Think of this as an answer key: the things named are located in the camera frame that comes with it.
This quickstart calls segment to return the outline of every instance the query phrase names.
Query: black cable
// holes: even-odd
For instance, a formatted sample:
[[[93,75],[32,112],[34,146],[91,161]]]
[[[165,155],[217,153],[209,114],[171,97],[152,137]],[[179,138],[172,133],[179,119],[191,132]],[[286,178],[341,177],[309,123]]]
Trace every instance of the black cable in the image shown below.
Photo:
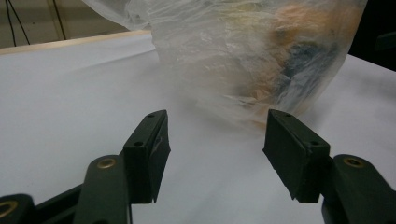
[[[22,25],[22,23],[21,23],[20,17],[19,17],[18,14],[17,14],[17,11],[15,11],[14,6],[12,6],[11,0],[8,0],[8,2],[9,2],[9,5],[11,6],[11,8],[12,8],[12,11],[14,11],[15,17],[17,18],[18,23],[20,24],[20,27],[21,27],[22,30],[23,30],[23,34],[25,35],[27,44],[30,45],[29,38],[27,38],[27,34],[26,34],[26,32],[24,31],[24,29],[23,29],[23,25]]]
[[[66,40],[66,34],[64,32],[64,25],[62,24],[61,15],[59,14],[58,5],[56,4],[56,0],[52,0],[52,2],[55,7],[56,16],[58,17],[59,24],[61,25],[62,36],[63,36],[64,40]]]
[[[12,27],[12,21],[11,21],[10,15],[9,15],[8,0],[5,0],[5,1],[6,1],[6,7],[7,7],[7,17],[8,17],[9,27],[11,27],[12,41],[14,42],[14,47],[17,47],[17,42],[15,41],[14,28]]]

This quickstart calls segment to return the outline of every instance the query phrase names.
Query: crumpled plastic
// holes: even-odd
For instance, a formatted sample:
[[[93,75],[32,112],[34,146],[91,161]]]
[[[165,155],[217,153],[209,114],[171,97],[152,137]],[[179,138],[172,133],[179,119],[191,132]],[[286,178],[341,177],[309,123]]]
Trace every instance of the crumpled plastic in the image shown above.
[[[151,26],[169,77],[247,128],[299,115],[343,64],[367,0],[83,0],[131,30]]]

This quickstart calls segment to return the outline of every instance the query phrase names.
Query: dark background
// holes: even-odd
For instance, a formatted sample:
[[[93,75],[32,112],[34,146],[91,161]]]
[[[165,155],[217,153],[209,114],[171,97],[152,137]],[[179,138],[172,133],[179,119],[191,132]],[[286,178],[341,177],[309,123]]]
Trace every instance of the dark background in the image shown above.
[[[349,54],[396,71],[396,0],[369,0]]]

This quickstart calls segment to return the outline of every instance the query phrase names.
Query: black metal arm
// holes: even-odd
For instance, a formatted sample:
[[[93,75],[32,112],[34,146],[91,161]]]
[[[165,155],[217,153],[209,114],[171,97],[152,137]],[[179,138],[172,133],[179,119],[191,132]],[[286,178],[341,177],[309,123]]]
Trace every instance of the black metal arm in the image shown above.
[[[394,224],[396,192],[374,166],[359,157],[329,156],[330,145],[294,116],[268,113],[263,152],[292,199],[324,197],[326,224]]]
[[[26,194],[0,198],[0,224],[127,224],[131,203],[156,202],[170,153],[165,110],[147,115],[121,154],[91,162],[84,183],[38,206]]]

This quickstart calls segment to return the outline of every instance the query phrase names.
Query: transparent plastic bag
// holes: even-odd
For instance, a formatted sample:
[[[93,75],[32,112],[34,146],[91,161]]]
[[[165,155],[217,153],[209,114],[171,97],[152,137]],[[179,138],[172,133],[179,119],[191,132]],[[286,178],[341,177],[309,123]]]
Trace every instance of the transparent plastic bag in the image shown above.
[[[367,0],[83,0],[129,29],[151,26],[168,76],[244,127],[298,115],[343,64]]]

